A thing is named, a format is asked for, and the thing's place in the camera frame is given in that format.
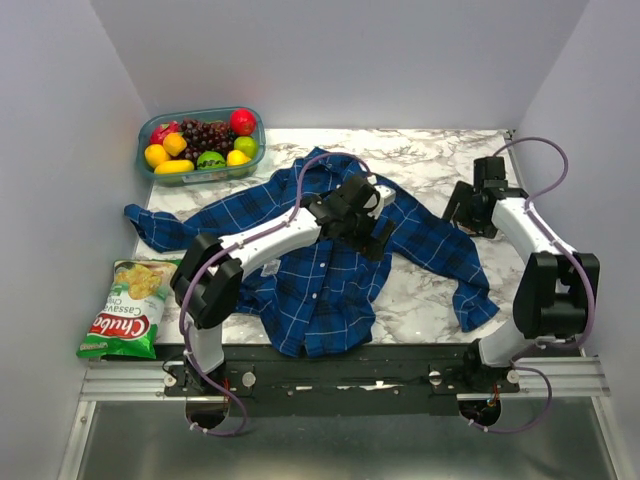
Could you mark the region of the blue plaid shirt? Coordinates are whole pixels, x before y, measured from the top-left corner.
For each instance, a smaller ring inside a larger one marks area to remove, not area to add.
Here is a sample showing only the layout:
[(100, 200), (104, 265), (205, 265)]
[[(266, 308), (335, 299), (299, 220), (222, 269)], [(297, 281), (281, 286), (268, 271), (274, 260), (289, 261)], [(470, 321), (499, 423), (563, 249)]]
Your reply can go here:
[[(187, 249), (202, 232), (221, 237), (273, 220), (293, 207), (298, 193), (334, 190), (361, 170), (347, 155), (314, 148), (267, 182), (218, 200), (185, 221), (135, 204), (126, 206), (124, 215), (147, 246), (175, 252)], [(393, 254), (457, 281), (452, 304), (463, 331), (483, 326), (498, 313), (471, 238), (393, 181), (382, 177), (379, 182), (396, 191), (381, 216), (395, 223), (381, 261), (369, 261), (341, 242), (323, 241), (282, 256), (275, 273), (256, 270), (243, 281), (237, 312), (259, 316), (281, 353), (319, 357), (370, 341), (372, 304), (389, 276)]]

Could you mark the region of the brooch box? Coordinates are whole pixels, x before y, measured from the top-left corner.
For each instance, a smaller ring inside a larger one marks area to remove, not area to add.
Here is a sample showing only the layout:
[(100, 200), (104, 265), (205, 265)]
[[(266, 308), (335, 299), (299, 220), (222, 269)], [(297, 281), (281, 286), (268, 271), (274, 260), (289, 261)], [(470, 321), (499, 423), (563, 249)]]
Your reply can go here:
[(458, 181), (442, 214), (442, 220), (456, 228), (474, 232), (473, 217), (469, 213), (474, 189), (471, 184)]

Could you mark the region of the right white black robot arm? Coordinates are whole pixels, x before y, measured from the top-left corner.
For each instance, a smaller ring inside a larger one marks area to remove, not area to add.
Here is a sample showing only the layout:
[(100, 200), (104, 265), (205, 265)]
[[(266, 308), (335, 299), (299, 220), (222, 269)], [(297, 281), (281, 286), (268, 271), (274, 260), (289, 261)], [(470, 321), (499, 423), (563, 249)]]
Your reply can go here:
[(532, 347), (574, 350), (595, 322), (600, 262), (559, 239), (519, 187), (508, 185), (504, 158), (476, 159), (473, 183), (457, 185), (464, 227), (486, 238), (501, 232), (525, 263), (512, 319), (467, 348), (460, 379), (480, 392), (506, 376), (516, 357)]

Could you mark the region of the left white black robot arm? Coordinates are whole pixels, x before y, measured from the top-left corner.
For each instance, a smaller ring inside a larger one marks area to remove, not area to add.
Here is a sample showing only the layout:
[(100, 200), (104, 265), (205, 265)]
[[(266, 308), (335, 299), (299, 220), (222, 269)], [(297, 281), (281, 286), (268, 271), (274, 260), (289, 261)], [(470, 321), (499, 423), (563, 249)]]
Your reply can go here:
[(188, 384), (201, 395), (222, 389), (222, 323), (234, 313), (245, 277), (324, 240), (338, 240), (371, 261), (381, 260), (394, 223), (386, 221), (378, 236), (373, 231), (394, 200), (392, 188), (355, 175), (322, 195), (297, 196), (284, 214), (249, 230), (220, 238), (198, 235), (170, 281), (180, 306)]

